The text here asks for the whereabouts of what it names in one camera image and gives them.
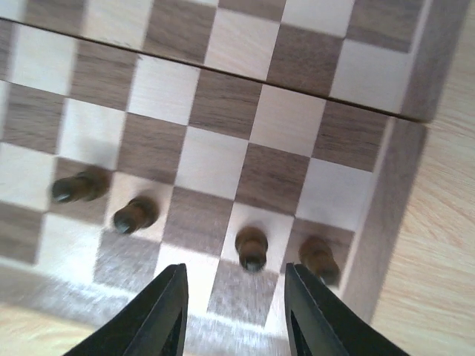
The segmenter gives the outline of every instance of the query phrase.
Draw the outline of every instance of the light wood surface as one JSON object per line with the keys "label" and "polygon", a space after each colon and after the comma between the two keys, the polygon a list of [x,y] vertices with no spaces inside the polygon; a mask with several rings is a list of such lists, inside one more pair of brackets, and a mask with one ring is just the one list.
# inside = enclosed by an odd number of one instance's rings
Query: light wood surface
{"label": "light wood surface", "polygon": [[[475,1],[373,327],[412,355],[475,355]],[[60,355],[93,329],[0,306],[0,355]]]}

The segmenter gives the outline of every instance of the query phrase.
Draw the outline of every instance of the pawn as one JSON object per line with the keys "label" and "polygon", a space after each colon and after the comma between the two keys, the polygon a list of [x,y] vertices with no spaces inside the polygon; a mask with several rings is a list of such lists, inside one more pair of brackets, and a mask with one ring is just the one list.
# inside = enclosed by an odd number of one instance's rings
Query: pawn
{"label": "pawn", "polygon": [[246,227],[236,236],[235,248],[239,263],[249,272],[259,272],[267,262],[267,238],[258,228]]}
{"label": "pawn", "polygon": [[158,219],[158,207],[147,197],[133,198],[114,215],[114,226],[121,234],[132,234],[147,228]]}
{"label": "pawn", "polygon": [[338,282],[340,268],[333,259],[332,250],[322,239],[310,237],[301,245],[298,255],[301,263],[326,285]]}
{"label": "pawn", "polygon": [[106,191],[107,182],[104,177],[97,172],[85,171],[55,181],[51,187],[51,197],[57,203],[91,201],[101,197]]}

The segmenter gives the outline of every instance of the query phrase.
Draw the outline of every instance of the dark wooden pawn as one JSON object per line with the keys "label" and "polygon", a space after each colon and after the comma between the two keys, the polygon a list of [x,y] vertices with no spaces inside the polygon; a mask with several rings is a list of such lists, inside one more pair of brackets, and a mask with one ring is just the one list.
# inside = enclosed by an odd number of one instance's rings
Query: dark wooden pawn
{"label": "dark wooden pawn", "polygon": [[301,263],[326,285],[338,282],[340,268],[333,259],[331,248],[322,239],[310,237],[301,245],[298,254]]}
{"label": "dark wooden pawn", "polygon": [[114,215],[114,226],[121,234],[132,234],[141,228],[147,228],[158,219],[158,207],[148,197],[133,198]]}
{"label": "dark wooden pawn", "polygon": [[239,231],[235,247],[239,254],[239,263],[247,271],[259,272],[265,266],[267,238],[258,228],[249,226]]}
{"label": "dark wooden pawn", "polygon": [[66,203],[77,200],[95,200],[107,191],[105,178],[92,171],[80,172],[76,176],[61,178],[51,187],[54,202]]}

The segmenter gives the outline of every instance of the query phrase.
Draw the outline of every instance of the chessboard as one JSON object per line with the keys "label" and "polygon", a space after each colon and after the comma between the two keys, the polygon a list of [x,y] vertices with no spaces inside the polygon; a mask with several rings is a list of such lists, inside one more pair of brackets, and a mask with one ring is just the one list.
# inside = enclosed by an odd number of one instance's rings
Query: chessboard
{"label": "chessboard", "polygon": [[[101,326],[185,263],[188,352],[288,355],[284,266],[318,235],[333,292],[370,321],[423,125],[10,21],[0,37],[0,302]],[[106,195],[51,201],[89,167]],[[115,232],[143,194],[158,220]],[[234,245],[249,225],[269,242],[257,274]]]}
{"label": "chessboard", "polygon": [[0,16],[432,120],[470,0],[4,0]]}

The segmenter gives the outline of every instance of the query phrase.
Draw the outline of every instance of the dark square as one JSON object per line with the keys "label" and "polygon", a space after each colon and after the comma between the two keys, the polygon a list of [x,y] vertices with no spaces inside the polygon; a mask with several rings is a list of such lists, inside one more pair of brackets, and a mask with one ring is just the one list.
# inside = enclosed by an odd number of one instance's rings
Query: dark square
{"label": "dark square", "polygon": [[5,80],[7,78],[11,37],[12,22],[0,20],[0,80]]}
{"label": "dark square", "polygon": [[145,52],[203,63],[216,9],[188,1],[154,3]]}
{"label": "dark square", "polygon": [[343,39],[281,24],[267,81],[329,95]]}
{"label": "dark square", "polygon": [[286,0],[220,0],[219,7],[280,22]]}
{"label": "dark square", "polygon": [[[56,161],[54,180],[56,181],[61,178],[73,177],[83,171],[91,171],[98,174],[98,177],[102,177],[107,186],[111,183],[112,173],[110,171],[95,166],[85,165],[84,163],[70,161],[69,159],[61,157],[58,157]],[[49,211],[55,214],[71,217],[75,220],[102,225],[105,219],[105,209],[107,207],[108,199],[108,192],[102,197],[89,202],[78,200],[76,202],[57,204],[50,198]]]}
{"label": "dark square", "polygon": [[232,201],[175,187],[163,242],[221,255]]}
{"label": "dark square", "polygon": [[353,231],[344,230],[343,228],[295,219],[285,251],[284,261],[282,262],[281,273],[285,273],[285,265],[287,263],[301,263],[298,258],[298,251],[302,243],[311,237],[320,238],[328,244],[336,264],[340,271],[343,271],[348,252],[350,252],[353,235]]}
{"label": "dark square", "polygon": [[154,278],[160,245],[113,231],[102,233],[94,282],[140,292]]}
{"label": "dark square", "polygon": [[42,229],[42,213],[0,202],[0,255],[30,264]]}
{"label": "dark square", "polygon": [[249,144],[237,187],[236,201],[293,215],[309,157]]}
{"label": "dark square", "polygon": [[28,0],[24,22],[79,35],[85,0]]}
{"label": "dark square", "polygon": [[71,98],[125,110],[136,53],[79,41]]}
{"label": "dark square", "polygon": [[117,170],[173,184],[185,133],[185,126],[128,113]]}
{"label": "dark square", "polygon": [[356,0],[347,38],[409,52],[423,0]]}
{"label": "dark square", "polygon": [[190,126],[249,139],[262,84],[201,70]]}
{"label": "dark square", "polygon": [[373,171],[388,117],[337,102],[327,102],[313,157]]}
{"label": "dark square", "polygon": [[217,266],[208,312],[264,326],[277,279],[277,273],[261,271],[250,274],[235,263],[221,260]]}
{"label": "dark square", "polygon": [[54,154],[64,97],[10,84],[5,116],[5,142]]}

